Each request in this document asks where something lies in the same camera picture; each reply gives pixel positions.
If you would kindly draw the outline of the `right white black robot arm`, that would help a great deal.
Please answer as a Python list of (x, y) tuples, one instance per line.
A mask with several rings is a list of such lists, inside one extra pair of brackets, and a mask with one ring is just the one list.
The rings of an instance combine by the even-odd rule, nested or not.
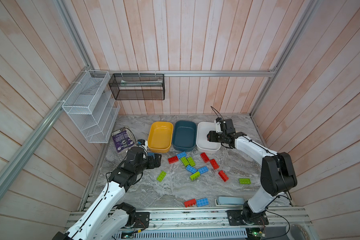
[(231, 119), (216, 118), (215, 130), (207, 134), (209, 142), (220, 143), (229, 149), (242, 151), (261, 166), (261, 186), (253, 197), (245, 201), (242, 222), (257, 223), (267, 207), (280, 195), (297, 186), (297, 176), (291, 156), (272, 151), (253, 141), (245, 133), (237, 132)]

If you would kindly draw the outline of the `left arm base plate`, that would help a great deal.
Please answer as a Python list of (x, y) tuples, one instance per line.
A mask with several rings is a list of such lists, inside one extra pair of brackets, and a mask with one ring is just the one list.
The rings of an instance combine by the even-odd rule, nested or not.
[(112, 229), (117, 230), (121, 228), (147, 228), (149, 226), (150, 213), (149, 212), (132, 212), (127, 213), (124, 210), (118, 209), (104, 222)]

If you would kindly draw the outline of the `red lego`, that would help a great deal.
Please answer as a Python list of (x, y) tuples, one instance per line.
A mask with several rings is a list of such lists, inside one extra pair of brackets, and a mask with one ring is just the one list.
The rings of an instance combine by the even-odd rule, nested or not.
[(222, 180), (224, 182), (227, 182), (229, 180), (229, 177), (227, 176), (227, 174), (223, 170), (219, 171), (219, 176), (222, 178)]
[(196, 199), (191, 199), (191, 200), (188, 200), (188, 201), (184, 202), (185, 208), (192, 207), (194, 205), (197, 205)]
[(176, 163), (176, 162), (178, 162), (178, 161), (179, 161), (179, 158), (178, 158), (177, 156), (168, 158), (169, 164), (173, 164), (173, 163)]
[(207, 163), (207, 162), (210, 161), (210, 159), (209, 159), (209, 157), (207, 156), (206, 153), (201, 153), (200, 156), (201, 156), (202, 160), (203, 160), (205, 163)]
[(219, 164), (216, 162), (215, 159), (211, 159), (210, 164), (211, 164), (211, 166), (213, 167), (214, 170), (217, 170), (217, 169), (220, 168)]

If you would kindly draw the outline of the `red lego front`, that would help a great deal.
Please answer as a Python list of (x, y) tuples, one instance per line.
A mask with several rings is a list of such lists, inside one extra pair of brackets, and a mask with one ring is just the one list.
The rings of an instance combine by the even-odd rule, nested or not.
[(188, 201), (184, 202), (185, 208), (192, 207), (194, 205), (197, 205), (196, 199), (191, 199), (191, 200), (188, 200)]

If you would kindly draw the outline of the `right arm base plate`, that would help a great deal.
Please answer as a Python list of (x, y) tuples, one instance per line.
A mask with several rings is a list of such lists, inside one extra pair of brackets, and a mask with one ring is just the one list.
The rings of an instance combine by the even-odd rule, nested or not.
[(251, 225), (268, 225), (269, 220), (265, 212), (252, 213), (243, 210), (227, 210), (227, 217), (230, 226), (251, 226)]

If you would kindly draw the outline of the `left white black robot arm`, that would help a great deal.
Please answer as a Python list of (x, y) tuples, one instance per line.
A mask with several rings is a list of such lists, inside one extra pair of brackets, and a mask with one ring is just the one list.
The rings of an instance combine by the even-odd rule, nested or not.
[(162, 155), (148, 153), (148, 143), (139, 140), (138, 145), (131, 147), (122, 162), (115, 168), (102, 193), (90, 208), (67, 232), (58, 232), (54, 240), (109, 240), (120, 229), (140, 230), (141, 218), (136, 216), (136, 208), (118, 201), (129, 188), (138, 183), (144, 170), (161, 166)]

